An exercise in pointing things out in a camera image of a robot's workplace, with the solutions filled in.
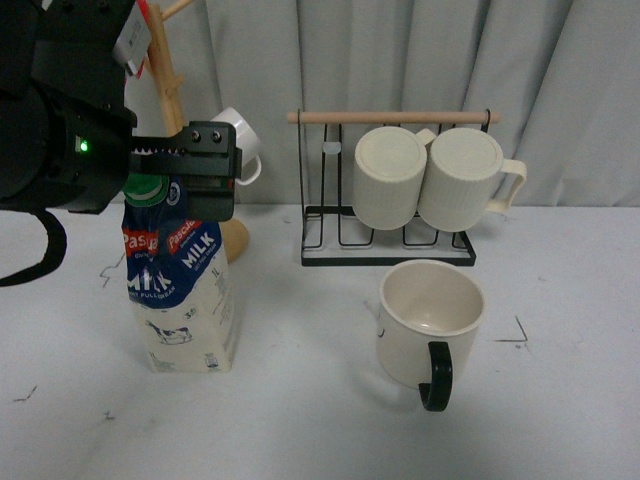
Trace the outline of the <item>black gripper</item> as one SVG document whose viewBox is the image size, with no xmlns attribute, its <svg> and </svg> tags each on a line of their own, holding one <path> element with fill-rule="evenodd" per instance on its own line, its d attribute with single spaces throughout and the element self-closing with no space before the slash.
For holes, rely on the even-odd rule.
<svg viewBox="0 0 640 480">
<path fill-rule="evenodd" d="M 113 49 L 133 1 L 1 4 L 1 207 L 103 211 L 130 171 L 178 176 L 193 220 L 232 218 L 242 150 L 228 122 L 132 136 Z"/>
</svg>

